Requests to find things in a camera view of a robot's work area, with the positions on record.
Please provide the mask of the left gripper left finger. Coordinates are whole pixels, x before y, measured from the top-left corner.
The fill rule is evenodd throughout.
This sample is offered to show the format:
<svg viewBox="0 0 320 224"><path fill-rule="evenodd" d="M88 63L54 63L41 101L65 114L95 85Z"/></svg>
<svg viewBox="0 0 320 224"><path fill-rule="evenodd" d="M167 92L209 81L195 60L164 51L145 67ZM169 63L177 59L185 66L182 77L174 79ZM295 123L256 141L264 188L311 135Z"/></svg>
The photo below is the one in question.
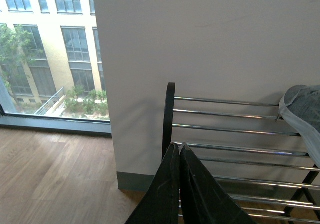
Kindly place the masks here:
<svg viewBox="0 0 320 224"><path fill-rule="evenodd" d="M170 144L152 183L126 223L179 222L180 153Z"/></svg>

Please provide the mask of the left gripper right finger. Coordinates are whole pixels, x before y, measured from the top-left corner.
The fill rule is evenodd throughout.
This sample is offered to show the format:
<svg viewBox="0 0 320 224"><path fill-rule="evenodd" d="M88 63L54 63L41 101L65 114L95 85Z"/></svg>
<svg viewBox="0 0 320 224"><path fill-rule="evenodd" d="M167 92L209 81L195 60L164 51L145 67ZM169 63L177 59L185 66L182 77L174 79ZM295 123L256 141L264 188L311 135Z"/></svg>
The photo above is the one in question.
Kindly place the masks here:
<svg viewBox="0 0 320 224"><path fill-rule="evenodd" d="M191 148L180 152L180 196L185 223L255 223L226 193Z"/></svg>

